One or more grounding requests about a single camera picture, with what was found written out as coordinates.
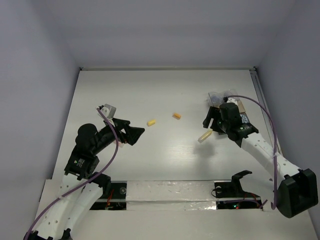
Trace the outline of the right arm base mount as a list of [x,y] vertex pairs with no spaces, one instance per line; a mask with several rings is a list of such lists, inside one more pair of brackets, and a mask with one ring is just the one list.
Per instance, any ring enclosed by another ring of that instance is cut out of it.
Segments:
[[244,191],[240,179],[252,174],[249,170],[243,170],[234,174],[229,181],[214,183],[211,195],[216,199],[218,210],[262,209],[263,203],[260,196]]

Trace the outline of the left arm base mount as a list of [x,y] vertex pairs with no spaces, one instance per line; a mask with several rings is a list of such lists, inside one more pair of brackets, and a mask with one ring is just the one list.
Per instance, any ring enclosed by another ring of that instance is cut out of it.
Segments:
[[104,193],[90,208],[92,211],[122,211],[127,209],[127,182],[112,181],[108,193]]

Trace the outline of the yellow highlighter marker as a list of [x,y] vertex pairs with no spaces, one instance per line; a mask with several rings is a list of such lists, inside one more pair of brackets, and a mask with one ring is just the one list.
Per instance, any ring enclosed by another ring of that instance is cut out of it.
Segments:
[[198,142],[202,143],[204,142],[208,137],[210,137],[213,133],[212,129],[207,130],[204,134],[202,134],[199,138],[198,138]]

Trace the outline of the three-compartment desk organizer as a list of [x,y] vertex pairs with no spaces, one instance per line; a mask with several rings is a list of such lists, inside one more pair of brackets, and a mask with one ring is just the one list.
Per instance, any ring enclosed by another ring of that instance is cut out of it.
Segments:
[[237,94],[238,93],[235,89],[228,89],[222,92],[211,91],[208,93],[208,97],[207,97],[208,105],[210,107],[219,108],[222,103],[234,103],[239,108],[239,113],[240,113],[242,122],[249,123],[250,120],[248,118],[248,115],[246,114],[246,110],[242,101],[240,100],[239,97],[233,96]]

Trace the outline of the yellow marker cap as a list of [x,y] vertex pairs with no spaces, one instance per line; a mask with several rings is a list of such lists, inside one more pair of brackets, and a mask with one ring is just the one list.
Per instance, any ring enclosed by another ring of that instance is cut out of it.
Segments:
[[147,122],[147,126],[150,127],[150,126],[154,125],[155,123],[156,123],[156,120],[152,119],[152,120]]

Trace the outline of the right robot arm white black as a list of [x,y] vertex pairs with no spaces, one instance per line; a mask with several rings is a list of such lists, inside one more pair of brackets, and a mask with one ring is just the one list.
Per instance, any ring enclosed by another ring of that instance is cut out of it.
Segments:
[[222,133],[249,153],[271,175],[271,180],[254,183],[253,180],[237,179],[230,183],[235,196],[254,192],[271,208],[287,218],[292,218],[319,203],[317,177],[309,168],[302,169],[291,163],[271,146],[250,122],[244,123],[239,107],[225,102],[211,106],[203,121],[203,127]]

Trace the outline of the blue patterned tape roll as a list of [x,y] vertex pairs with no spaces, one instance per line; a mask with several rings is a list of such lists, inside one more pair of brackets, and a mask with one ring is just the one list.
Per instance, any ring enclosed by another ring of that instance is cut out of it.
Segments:
[[241,114],[240,117],[241,117],[242,123],[249,123],[250,122],[248,117],[245,114]]

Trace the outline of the light orange marker cap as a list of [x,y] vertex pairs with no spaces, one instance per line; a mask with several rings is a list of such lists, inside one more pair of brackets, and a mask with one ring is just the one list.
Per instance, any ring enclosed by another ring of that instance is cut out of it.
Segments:
[[174,113],[174,114],[173,114],[173,117],[176,118],[176,119],[180,119],[180,118],[181,118],[181,115],[178,114],[178,113]]

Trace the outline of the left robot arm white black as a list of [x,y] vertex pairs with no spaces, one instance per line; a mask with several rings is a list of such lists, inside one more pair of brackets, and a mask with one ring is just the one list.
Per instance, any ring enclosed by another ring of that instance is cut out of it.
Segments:
[[75,147],[64,168],[56,200],[43,210],[24,236],[26,240],[70,240],[75,229],[99,198],[111,192],[111,178],[95,169],[98,153],[111,143],[133,146],[145,132],[130,121],[114,118],[97,130],[91,123],[82,125]]

